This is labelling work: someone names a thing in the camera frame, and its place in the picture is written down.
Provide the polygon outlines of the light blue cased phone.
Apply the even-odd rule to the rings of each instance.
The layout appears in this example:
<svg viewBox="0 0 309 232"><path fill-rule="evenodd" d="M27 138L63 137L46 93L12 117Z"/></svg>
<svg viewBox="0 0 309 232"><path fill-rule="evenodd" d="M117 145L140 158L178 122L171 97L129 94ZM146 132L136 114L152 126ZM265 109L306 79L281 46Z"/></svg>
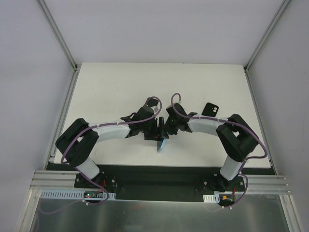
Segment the light blue cased phone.
<svg viewBox="0 0 309 232"><path fill-rule="evenodd" d="M157 142L157 153L161 152L166 144L166 139L162 138L160 141Z"/></svg>

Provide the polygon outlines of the black phone case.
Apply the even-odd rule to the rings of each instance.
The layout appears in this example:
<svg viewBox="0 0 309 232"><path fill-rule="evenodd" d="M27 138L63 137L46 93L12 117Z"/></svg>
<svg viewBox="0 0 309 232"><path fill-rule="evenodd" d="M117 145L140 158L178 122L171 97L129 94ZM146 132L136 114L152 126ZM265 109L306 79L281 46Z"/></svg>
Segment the black phone case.
<svg viewBox="0 0 309 232"><path fill-rule="evenodd" d="M206 103L203 111L202 111L202 115L203 116L210 116L210 117L216 117L217 113L219 110L219 106L213 104L213 103Z"/></svg>

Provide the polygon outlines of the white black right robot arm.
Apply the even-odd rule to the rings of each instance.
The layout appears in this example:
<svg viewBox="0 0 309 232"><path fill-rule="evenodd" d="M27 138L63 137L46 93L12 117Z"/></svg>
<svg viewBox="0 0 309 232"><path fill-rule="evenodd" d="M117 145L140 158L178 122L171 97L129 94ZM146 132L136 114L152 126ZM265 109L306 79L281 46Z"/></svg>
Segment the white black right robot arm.
<svg viewBox="0 0 309 232"><path fill-rule="evenodd" d="M258 145L258 137L254 132L249 133L251 128L243 118L233 114L224 119L224 122L202 119L203 115L195 112L187 114L179 103L170 105L166 111L169 116L165 131L168 134L176 135L181 130L210 134L220 139L227 157L219 173L208 181L208 186L219 192L232 188L245 159Z"/></svg>

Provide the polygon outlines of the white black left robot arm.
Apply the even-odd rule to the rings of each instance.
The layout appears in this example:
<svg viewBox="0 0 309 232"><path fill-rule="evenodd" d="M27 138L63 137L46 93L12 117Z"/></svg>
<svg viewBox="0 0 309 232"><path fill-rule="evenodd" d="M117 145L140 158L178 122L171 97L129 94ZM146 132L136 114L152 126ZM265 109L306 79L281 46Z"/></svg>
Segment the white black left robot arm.
<svg viewBox="0 0 309 232"><path fill-rule="evenodd" d="M118 122L91 125L83 118L76 119L56 140L56 148L65 163L79 171L91 188L105 189L106 179L103 172L90 158L97 143L111 139L125 139L144 134L145 140L158 142L158 149L168 133L164 129L164 118L155 117L153 107L143 106L137 112L120 118Z"/></svg>

